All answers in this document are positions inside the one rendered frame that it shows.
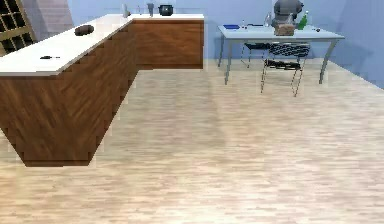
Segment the pale blue dining table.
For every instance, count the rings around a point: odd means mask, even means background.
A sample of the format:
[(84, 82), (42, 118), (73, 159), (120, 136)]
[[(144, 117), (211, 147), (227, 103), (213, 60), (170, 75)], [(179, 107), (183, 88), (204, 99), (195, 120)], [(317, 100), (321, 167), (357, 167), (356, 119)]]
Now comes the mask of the pale blue dining table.
[(323, 58), (322, 67), (319, 75), (319, 83), (323, 83), (325, 70), (328, 64), (328, 60), (335, 48), (336, 44), (344, 39), (344, 36), (321, 29), (316, 31), (314, 26), (307, 26), (303, 30), (294, 32), (293, 36), (276, 36), (274, 34), (273, 27), (252, 27), (252, 28), (240, 28), (237, 30), (226, 29), (223, 25), (218, 27), (221, 33), (220, 39), (220, 53), (218, 59), (218, 67), (221, 66), (223, 58), (224, 44), (228, 46), (227, 65), (224, 73), (224, 83), (228, 82), (231, 59), (232, 59), (232, 46), (234, 43), (239, 42), (254, 42), (254, 43), (295, 43), (295, 42), (329, 42), (330, 45)]

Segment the brown wooden kitchen counter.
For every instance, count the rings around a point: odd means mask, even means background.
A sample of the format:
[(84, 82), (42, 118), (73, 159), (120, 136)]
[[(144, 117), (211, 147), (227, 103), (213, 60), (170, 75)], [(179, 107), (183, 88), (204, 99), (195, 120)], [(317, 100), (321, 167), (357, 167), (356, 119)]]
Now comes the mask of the brown wooden kitchen counter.
[(139, 70), (203, 66), (201, 14), (107, 14), (84, 25), (94, 31), (0, 57), (0, 129), (27, 167), (88, 165)]

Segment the dark oval bowl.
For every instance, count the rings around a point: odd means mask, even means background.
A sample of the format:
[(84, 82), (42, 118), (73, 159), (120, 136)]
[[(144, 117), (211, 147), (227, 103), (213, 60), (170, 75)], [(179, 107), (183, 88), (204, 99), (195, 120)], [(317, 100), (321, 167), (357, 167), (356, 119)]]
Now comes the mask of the dark oval bowl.
[(92, 25), (82, 25), (75, 29), (74, 34), (76, 36), (84, 36), (91, 34), (94, 31), (94, 27)]

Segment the green bottle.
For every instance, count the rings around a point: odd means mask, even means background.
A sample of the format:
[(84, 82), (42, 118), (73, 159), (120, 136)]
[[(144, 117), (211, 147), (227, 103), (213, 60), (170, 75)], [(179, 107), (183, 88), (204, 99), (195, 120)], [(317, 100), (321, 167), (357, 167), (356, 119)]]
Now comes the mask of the green bottle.
[(307, 25), (307, 22), (308, 22), (308, 14), (309, 14), (309, 11), (305, 11), (304, 15), (302, 16), (300, 22), (297, 24), (297, 29), (298, 30), (303, 30), (304, 27)]

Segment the wooden lattice shelf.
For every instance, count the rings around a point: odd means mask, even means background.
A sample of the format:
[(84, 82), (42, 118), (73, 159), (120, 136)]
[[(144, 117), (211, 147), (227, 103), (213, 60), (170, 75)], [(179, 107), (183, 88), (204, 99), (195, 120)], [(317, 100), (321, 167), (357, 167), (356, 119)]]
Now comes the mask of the wooden lattice shelf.
[(0, 57), (36, 43), (21, 0), (0, 0)]

